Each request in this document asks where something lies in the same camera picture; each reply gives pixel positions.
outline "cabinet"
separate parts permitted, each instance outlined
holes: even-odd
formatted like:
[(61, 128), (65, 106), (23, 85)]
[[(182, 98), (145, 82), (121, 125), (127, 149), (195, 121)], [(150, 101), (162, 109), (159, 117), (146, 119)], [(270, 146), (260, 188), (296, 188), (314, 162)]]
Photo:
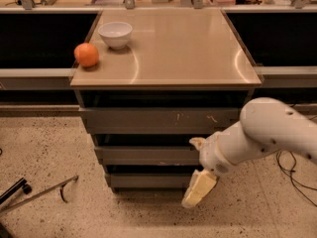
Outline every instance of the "cabinet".
[(261, 82), (218, 9), (106, 10), (98, 24), (119, 20), (128, 46), (95, 32), (100, 61), (71, 80), (96, 158), (114, 190), (187, 188), (201, 169), (189, 139), (235, 123)]

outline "floor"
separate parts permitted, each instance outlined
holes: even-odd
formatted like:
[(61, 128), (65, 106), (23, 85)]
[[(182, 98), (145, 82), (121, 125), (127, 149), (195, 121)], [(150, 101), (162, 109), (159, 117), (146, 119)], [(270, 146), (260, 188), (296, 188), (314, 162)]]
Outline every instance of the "floor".
[[(317, 237), (316, 207), (292, 187), (274, 155), (241, 164), (199, 206), (184, 209), (179, 190), (114, 194), (80, 118), (71, 113), (0, 112), (0, 147), (0, 193), (20, 178), (33, 188), (2, 206), (79, 175), (64, 188), (69, 203), (56, 189), (1, 216), (16, 238)], [(283, 162), (289, 165), (290, 157)], [(317, 167), (298, 156), (297, 162), (295, 176), (316, 187)], [(310, 196), (317, 200), (316, 193)]]

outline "speckled floor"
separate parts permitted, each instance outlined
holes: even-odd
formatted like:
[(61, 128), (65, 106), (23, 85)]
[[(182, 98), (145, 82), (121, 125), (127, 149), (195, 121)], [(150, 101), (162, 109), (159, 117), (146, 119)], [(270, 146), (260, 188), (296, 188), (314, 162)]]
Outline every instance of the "speckled floor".
[[(69, 203), (57, 189), (0, 217), (13, 237), (317, 237), (316, 207), (292, 187), (274, 156), (243, 163), (188, 210), (178, 190), (112, 193), (80, 118), (29, 114), (0, 114), (0, 192), (21, 177), (33, 188), (4, 206), (74, 175), (79, 180), (65, 187)], [(297, 159), (296, 177), (316, 186), (317, 167)]]

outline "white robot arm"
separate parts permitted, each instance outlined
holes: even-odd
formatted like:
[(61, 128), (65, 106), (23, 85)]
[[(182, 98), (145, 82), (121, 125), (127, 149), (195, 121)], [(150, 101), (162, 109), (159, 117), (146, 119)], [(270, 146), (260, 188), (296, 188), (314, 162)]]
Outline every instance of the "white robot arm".
[(317, 124), (288, 105), (257, 98), (241, 111), (240, 121), (210, 137), (192, 138), (203, 172), (195, 171), (182, 205), (195, 206), (238, 163), (266, 157), (278, 149), (293, 151), (317, 164)]

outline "bowl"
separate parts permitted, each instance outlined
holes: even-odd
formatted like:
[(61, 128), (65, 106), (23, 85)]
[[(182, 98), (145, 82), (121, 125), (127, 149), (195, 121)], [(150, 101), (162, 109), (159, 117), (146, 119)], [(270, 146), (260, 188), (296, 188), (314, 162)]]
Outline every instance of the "bowl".
[(103, 42), (113, 50), (124, 48), (131, 40), (132, 26), (125, 22), (110, 22), (98, 29)]

